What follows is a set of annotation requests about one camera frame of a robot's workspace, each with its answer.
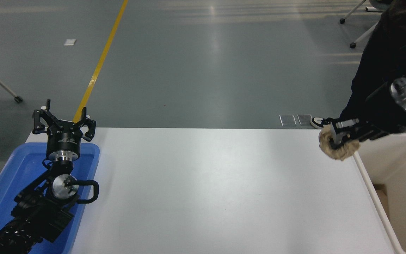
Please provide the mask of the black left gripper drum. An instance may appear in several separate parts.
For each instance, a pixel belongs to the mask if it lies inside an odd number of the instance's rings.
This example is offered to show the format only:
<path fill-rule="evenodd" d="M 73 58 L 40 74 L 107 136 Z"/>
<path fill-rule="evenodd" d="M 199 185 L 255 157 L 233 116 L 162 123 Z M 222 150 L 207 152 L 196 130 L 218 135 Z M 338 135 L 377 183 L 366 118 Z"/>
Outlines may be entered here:
<path fill-rule="evenodd" d="M 61 122 L 47 128 L 47 154 L 71 151 L 80 154 L 82 132 L 73 122 Z"/>

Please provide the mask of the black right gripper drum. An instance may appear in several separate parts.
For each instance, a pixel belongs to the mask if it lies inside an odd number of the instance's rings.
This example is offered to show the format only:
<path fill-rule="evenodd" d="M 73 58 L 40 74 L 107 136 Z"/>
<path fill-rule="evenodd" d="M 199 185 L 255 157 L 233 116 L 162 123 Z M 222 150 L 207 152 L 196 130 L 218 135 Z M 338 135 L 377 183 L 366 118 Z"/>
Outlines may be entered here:
<path fill-rule="evenodd" d="M 390 94 L 390 84 L 383 83 L 365 101 L 365 118 L 377 129 L 387 133 L 406 132 L 406 111 Z"/>

